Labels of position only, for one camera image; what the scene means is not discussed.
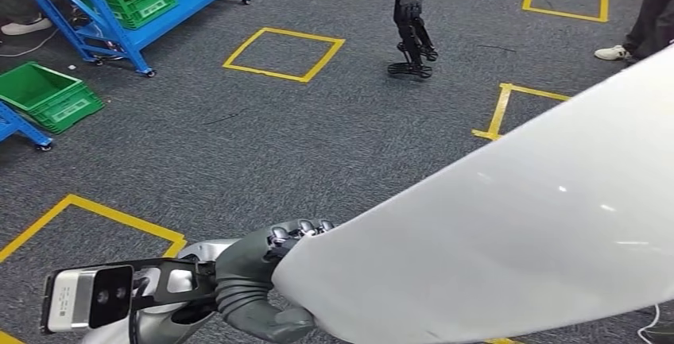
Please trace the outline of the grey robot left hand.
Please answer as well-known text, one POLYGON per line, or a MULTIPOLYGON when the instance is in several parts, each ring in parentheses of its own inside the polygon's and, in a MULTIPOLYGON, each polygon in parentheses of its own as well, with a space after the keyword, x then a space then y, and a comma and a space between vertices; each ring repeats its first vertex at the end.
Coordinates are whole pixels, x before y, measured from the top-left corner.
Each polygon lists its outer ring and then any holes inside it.
POLYGON ((225 323, 271 343, 294 343, 316 328, 302 307, 280 309, 269 302, 272 275, 304 237, 335 228, 326 219, 294 219, 247 234, 215 260, 215 302, 225 323))

